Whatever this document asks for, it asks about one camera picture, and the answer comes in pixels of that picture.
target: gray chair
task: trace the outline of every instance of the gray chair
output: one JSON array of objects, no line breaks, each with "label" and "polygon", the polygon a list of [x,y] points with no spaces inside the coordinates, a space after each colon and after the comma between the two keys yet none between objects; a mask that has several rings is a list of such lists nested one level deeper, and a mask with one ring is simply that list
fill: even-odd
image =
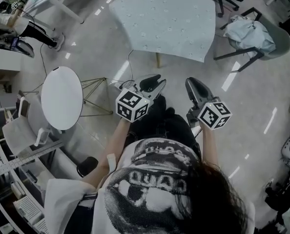
[{"label": "gray chair", "polygon": [[2,128],[5,141],[15,156],[29,146],[45,144],[51,132],[50,125],[43,114],[41,98],[34,96],[30,100],[27,115],[22,115],[26,102],[26,98],[21,97],[18,118]]},{"label": "gray chair", "polygon": [[[236,42],[228,39],[230,45],[236,49],[235,52],[230,53],[230,54],[226,54],[223,56],[219,56],[219,57],[215,57],[214,60],[220,60],[220,59],[224,59],[227,57],[232,57],[232,56],[236,56],[236,55],[241,55],[241,54],[245,54],[248,52],[256,52],[257,55],[254,56],[253,58],[251,58],[246,64],[244,64],[237,72],[241,72],[243,71],[245,68],[247,68],[249,65],[251,65],[252,63],[254,63],[255,61],[257,61],[258,59],[260,60],[270,60],[270,59],[274,59],[274,58],[278,58],[281,57],[283,55],[285,55],[286,53],[289,52],[290,50],[290,36],[289,34],[281,29],[280,27],[276,26],[275,24],[271,23],[266,17],[264,17],[262,15],[261,12],[259,12],[257,9],[255,8],[251,8],[247,11],[245,11],[244,13],[241,14],[241,16],[245,17],[247,15],[249,15],[250,13],[257,13],[257,16],[255,18],[255,21],[259,21],[260,23],[262,23],[266,29],[268,30],[270,36],[272,37],[276,49],[270,53],[264,53],[262,51],[260,51],[259,49],[257,49],[256,47],[252,47],[252,48],[248,48],[248,49],[238,49],[236,47]],[[226,28],[228,24],[225,24],[224,26],[222,26],[220,29],[223,30]]]}]

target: cable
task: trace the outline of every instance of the cable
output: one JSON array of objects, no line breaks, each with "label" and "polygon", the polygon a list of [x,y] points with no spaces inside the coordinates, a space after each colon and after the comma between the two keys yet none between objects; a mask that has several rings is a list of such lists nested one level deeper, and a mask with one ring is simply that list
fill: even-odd
[{"label": "cable", "polygon": [[37,86],[35,89],[31,90],[32,92],[35,91],[35,90],[37,90],[39,87],[41,87],[41,86],[44,84],[45,79],[46,79],[46,77],[47,77],[47,72],[46,72],[46,68],[45,68],[45,64],[44,64],[44,59],[43,59],[43,55],[42,55],[42,51],[41,51],[43,45],[44,45],[44,43],[43,43],[43,44],[41,45],[41,47],[40,47],[40,54],[41,54],[42,63],[43,63],[43,68],[44,68],[44,72],[45,72],[45,78],[44,78],[44,81],[42,82],[42,84],[40,84],[39,86]]},{"label": "cable", "polygon": [[133,79],[133,72],[132,72],[132,66],[131,66],[131,62],[130,62],[130,55],[133,51],[134,51],[134,49],[132,49],[131,52],[127,55],[127,60],[129,62],[130,69],[131,69],[131,80]]},{"label": "cable", "polygon": [[42,62],[43,62],[43,67],[44,67],[44,71],[45,71],[45,78],[47,77],[47,72],[46,72],[46,68],[45,68],[45,64],[44,64],[44,59],[43,59],[43,55],[42,55],[42,47],[43,47],[44,43],[41,45],[40,47],[40,54],[41,54],[41,58],[42,58]]},{"label": "cable", "polygon": [[202,129],[199,129],[198,133],[194,137],[196,138],[201,133],[201,131],[202,131]]},{"label": "cable", "polygon": [[123,85],[124,85],[125,83],[127,83],[128,81],[134,81],[134,80],[126,80],[124,83],[122,83],[122,84],[120,85],[119,89],[122,89]]}]

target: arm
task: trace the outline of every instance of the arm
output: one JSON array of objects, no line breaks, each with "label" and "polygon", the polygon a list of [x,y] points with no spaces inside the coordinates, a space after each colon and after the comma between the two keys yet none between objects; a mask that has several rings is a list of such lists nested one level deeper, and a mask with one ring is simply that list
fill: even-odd
[{"label": "arm", "polygon": [[19,16],[20,12],[21,12],[20,10],[16,10],[15,13],[10,16],[10,18],[7,22],[8,27],[13,27],[15,25],[15,22],[17,21],[17,18]]},{"label": "arm", "polygon": [[83,182],[91,184],[95,188],[98,187],[102,178],[109,172],[109,165],[107,160],[108,154],[115,154],[116,163],[118,163],[118,160],[120,159],[120,156],[124,150],[124,143],[130,128],[130,124],[131,123],[129,121],[123,118],[120,120],[119,125],[117,126],[113,136],[110,139],[110,142],[105,148],[103,157],[101,158],[98,166],[87,176],[82,178]]},{"label": "arm", "polygon": [[217,167],[219,166],[219,162],[214,132],[202,122],[200,122],[200,126],[203,130],[203,161],[211,166]]}]

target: glossy floor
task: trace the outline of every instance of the glossy floor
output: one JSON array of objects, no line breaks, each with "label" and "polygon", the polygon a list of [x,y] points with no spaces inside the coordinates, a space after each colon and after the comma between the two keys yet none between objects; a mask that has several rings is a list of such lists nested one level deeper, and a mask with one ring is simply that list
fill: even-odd
[{"label": "glossy floor", "polygon": [[[263,187],[271,178],[278,178],[287,171],[280,160],[280,149],[290,131],[290,52],[278,59],[255,62],[244,72],[237,74],[232,83],[226,80],[235,62],[244,64],[248,57],[214,61],[215,55],[233,50],[227,39],[219,36],[215,37],[205,63],[162,55],[162,67],[157,69],[154,53],[133,51],[130,55],[130,68],[127,56],[131,49],[127,38],[117,27],[108,9],[112,1],[66,0],[73,11],[85,18],[83,24],[78,24],[55,8],[37,16],[54,26],[56,32],[63,31],[66,35],[65,44],[59,52],[47,46],[42,47],[46,72],[49,73],[58,66],[67,66],[82,80],[107,77],[108,83],[113,79],[130,79],[132,73],[134,78],[158,73],[167,79],[164,95],[168,104],[183,117],[191,106],[185,79],[200,79],[233,112],[229,123],[215,132],[220,165],[225,174],[231,177],[235,188],[255,204],[256,226],[263,226],[275,216],[275,212],[264,203]],[[274,23],[287,18],[287,11],[290,9],[287,0],[277,0],[269,7],[265,5],[266,1],[245,0],[240,3],[240,12],[254,6]],[[229,4],[226,6],[224,18],[217,18],[217,28],[230,15],[231,7]],[[36,56],[34,59],[22,58],[22,71],[13,82],[14,91],[33,90],[44,81],[41,44],[32,39],[27,41],[34,47]],[[109,89],[113,103],[116,95],[112,91],[115,89]],[[107,104],[101,98],[103,97],[98,96],[90,99]],[[93,112],[96,110],[92,107],[83,107],[83,113]],[[115,116],[80,118],[74,127],[62,135],[66,150],[77,161],[82,161],[87,156],[98,158],[113,133],[117,120]]]}]

